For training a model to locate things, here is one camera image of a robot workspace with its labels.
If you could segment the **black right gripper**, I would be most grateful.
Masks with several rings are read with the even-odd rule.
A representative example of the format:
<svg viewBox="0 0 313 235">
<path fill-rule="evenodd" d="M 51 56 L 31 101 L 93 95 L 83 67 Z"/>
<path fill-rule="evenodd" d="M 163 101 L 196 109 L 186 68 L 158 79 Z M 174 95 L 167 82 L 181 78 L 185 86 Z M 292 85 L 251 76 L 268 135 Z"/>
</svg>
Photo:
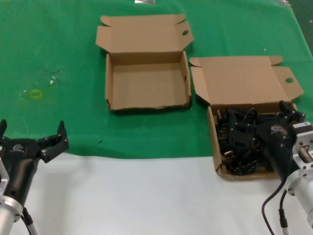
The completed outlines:
<svg viewBox="0 0 313 235">
<path fill-rule="evenodd" d="M 305 121 L 306 115 L 294 108 L 291 103 L 279 101 L 279 108 L 284 114 L 286 123 L 298 124 Z M 268 121 L 258 124 L 256 110 L 229 110 L 229 137 L 235 145 L 250 147 L 256 138 L 266 161 L 281 181 L 298 170 L 292 159 L 294 137 L 282 124 Z"/>
</svg>

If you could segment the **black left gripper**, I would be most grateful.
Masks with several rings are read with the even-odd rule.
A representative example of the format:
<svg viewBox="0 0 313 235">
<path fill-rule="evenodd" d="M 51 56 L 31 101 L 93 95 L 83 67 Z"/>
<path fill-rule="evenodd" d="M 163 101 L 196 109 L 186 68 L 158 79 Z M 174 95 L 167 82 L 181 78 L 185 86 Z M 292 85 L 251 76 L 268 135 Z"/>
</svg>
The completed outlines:
<svg viewBox="0 0 313 235">
<path fill-rule="evenodd" d="M 62 120 L 57 134 L 36 141 L 6 138 L 4 136 L 6 128 L 7 122 L 2 119 L 0 122 L 0 145 L 2 146 L 0 157 L 9 176 L 4 195 L 24 206 L 40 158 L 48 163 L 69 149 L 67 131 Z"/>
</svg>

